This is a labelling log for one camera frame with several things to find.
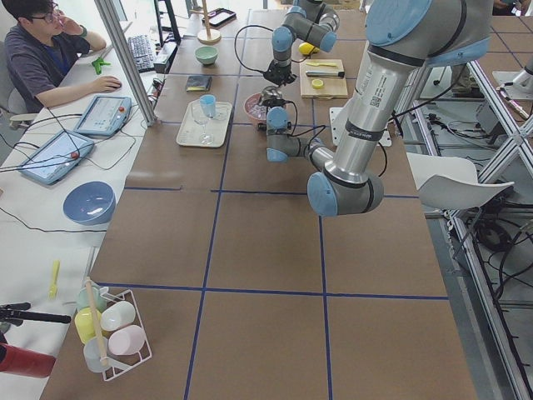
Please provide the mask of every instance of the black hair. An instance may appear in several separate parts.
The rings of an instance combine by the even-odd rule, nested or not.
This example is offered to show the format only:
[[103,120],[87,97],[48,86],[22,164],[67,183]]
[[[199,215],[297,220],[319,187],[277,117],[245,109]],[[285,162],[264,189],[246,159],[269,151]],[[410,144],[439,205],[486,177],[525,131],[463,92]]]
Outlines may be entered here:
[[34,14],[51,12],[54,6],[52,0],[2,0],[2,4],[15,19],[32,19]]

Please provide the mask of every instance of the wine glass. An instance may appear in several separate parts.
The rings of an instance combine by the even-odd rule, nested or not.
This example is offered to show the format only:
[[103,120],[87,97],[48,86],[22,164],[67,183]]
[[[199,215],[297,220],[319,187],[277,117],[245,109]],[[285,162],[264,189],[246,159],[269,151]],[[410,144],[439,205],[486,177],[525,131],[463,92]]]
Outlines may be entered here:
[[209,123],[210,118],[204,113],[202,105],[200,102],[194,102],[191,105],[191,114],[194,122],[198,125],[201,125],[203,128],[203,133],[200,136],[200,143],[204,146],[207,146],[213,143],[214,137],[212,134],[207,132],[206,125]]

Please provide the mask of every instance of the cutting board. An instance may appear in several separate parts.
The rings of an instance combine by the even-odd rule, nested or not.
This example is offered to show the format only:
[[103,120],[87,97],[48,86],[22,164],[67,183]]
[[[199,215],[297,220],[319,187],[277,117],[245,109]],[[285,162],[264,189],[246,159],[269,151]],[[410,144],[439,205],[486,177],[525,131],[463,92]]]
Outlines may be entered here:
[[[336,67],[312,66],[311,63],[335,63]],[[326,73],[338,73],[344,71],[342,60],[313,58],[300,63],[300,94],[303,98],[348,98],[346,79],[343,77],[319,77],[324,81],[322,89],[315,89],[311,81],[316,77],[307,77],[306,71],[323,71]]]

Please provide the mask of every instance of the wooden stand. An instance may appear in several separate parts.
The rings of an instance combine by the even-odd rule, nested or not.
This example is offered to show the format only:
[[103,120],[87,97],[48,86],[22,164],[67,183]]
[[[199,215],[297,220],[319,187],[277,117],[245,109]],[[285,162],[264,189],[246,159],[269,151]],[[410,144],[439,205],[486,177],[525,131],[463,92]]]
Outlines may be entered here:
[[212,29],[209,26],[209,15],[208,15],[209,12],[207,11],[206,0],[202,0],[202,7],[203,7],[203,19],[206,22],[206,28],[202,29],[197,34],[197,38],[200,41],[200,43],[203,43],[203,44],[216,43],[220,39],[222,39],[222,35],[216,29]]

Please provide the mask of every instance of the red cylinder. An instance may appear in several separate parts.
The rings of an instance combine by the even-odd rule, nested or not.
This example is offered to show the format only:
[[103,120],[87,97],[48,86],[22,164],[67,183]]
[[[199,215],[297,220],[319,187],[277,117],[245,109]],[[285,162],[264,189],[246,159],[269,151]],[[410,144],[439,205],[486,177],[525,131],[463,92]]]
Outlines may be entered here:
[[0,343],[0,372],[44,378],[52,372],[54,356]]

